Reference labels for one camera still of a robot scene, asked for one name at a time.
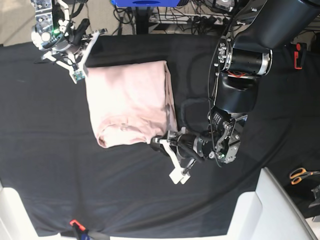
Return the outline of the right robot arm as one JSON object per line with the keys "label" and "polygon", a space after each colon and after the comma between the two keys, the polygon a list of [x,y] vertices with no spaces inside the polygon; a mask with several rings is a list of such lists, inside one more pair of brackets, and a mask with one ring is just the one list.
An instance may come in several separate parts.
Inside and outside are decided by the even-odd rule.
{"label": "right robot arm", "polygon": [[31,40],[42,51],[40,59],[50,61],[66,69],[74,83],[88,77],[87,59],[99,36],[106,34],[105,28],[87,33],[89,18],[74,26],[86,0],[32,0],[35,10],[35,25]]}

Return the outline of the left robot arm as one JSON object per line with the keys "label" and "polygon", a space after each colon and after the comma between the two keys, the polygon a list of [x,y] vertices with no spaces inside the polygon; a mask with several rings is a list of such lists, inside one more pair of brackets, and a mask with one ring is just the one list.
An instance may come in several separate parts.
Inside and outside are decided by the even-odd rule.
{"label": "left robot arm", "polygon": [[259,80],[273,65],[273,51],[298,35],[320,13],[317,0],[267,0],[253,21],[233,35],[243,8],[237,3],[219,37],[209,65],[207,119],[209,127],[196,132],[184,126],[154,137],[174,166],[170,179],[184,184],[195,163],[214,160],[221,167],[233,162],[241,144],[248,113],[253,110]]}

